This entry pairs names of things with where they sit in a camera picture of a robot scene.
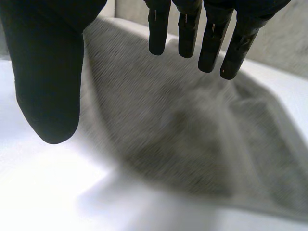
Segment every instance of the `gloved hand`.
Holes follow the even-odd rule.
[[[161,55],[167,38],[171,0],[144,0],[149,7],[150,41],[152,54]],[[172,0],[180,12],[179,54],[190,58],[193,54],[202,0]],[[206,73],[214,69],[233,10],[237,23],[229,48],[220,69],[221,77],[233,79],[239,71],[257,33],[276,12],[291,0],[203,0],[207,23],[198,68]]]
[[[0,0],[18,104],[47,143],[70,138],[79,121],[84,28],[107,0]]]

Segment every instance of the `black fabric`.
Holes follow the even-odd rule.
[[[79,120],[81,32],[106,0],[1,0],[0,16],[28,123],[48,143],[70,138]]]

